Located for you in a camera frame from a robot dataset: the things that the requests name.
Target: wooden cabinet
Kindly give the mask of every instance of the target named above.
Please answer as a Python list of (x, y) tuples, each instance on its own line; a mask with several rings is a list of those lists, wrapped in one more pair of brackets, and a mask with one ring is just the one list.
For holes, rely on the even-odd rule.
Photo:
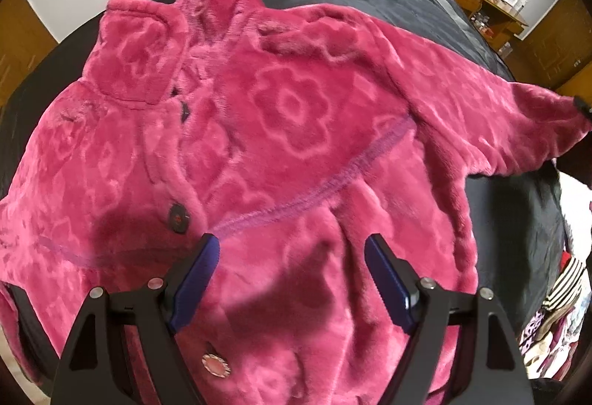
[(526, 39), (512, 46), (536, 70), (537, 84), (557, 89), (592, 61), (592, 17), (582, 0), (558, 0)]
[(575, 96), (577, 94), (592, 104), (592, 63), (573, 76), (557, 92), (564, 96)]
[(0, 107), (56, 45), (27, 0), (0, 1)]

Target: flower pattern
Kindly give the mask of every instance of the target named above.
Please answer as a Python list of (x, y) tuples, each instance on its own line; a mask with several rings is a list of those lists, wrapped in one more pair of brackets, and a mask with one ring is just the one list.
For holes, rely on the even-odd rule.
[(327, 149), (330, 104), (312, 78), (298, 79), (288, 68), (261, 74), (253, 101), (269, 135), (295, 155), (306, 157)]

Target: blue gripper pad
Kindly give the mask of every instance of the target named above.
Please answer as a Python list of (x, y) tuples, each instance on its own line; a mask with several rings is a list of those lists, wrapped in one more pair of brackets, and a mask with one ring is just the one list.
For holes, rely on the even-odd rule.
[(379, 234), (366, 240), (364, 258), (391, 320), (412, 334), (417, 320), (411, 311), (419, 302), (417, 274), (408, 262), (395, 257)]
[(218, 260), (218, 238), (212, 234), (204, 234), (191, 256), (175, 265), (167, 274), (165, 320), (173, 333), (178, 333), (193, 319)]

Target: striped cloth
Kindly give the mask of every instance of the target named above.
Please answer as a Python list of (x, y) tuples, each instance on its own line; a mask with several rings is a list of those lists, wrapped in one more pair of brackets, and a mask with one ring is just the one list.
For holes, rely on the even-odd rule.
[(586, 264), (572, 256), (545, 298), (543, 308), (554, 311), (578, 297), (582, 291), (582, 275), (585, 269)]

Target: black bed sheet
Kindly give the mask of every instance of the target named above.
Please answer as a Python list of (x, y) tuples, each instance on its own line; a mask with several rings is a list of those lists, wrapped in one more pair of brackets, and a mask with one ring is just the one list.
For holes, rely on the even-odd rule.
[[(156, 1), (172, 3), (174, 0)], [(441, 5), (442, 0), (263, 2), (277, 9), (315, 3), (354, 7), (433, 40), (498, 76), (513, 80), (510, 71), (481, 35), (472, 26), (462, 29), (458, 25), (459, 17), (465, 21), (466, 18), (453, 0), (446, 0), (448, 12)], [(451, 9), (455, 16), (449, 14)], [(8, 192), (41, 114), (61, 90), (80, 77), (97, 38), (99, 19), (100, 15), (68, 36), (17, 88), (5, 106), (0, 121), (0, 199)], [(467, 179), (478, 245), (480, 285), (499, 294), (516, 333), (541, 306), (546, 290), (555, 280), (561, 257), (564, 227), (558, 205), (560, 189), (556, 173), (549, 165), (540, 171), (509, 178), (476, 176)], [(35, 319), (27, 317), (27, 312), (19, 308), (22, 320)]]

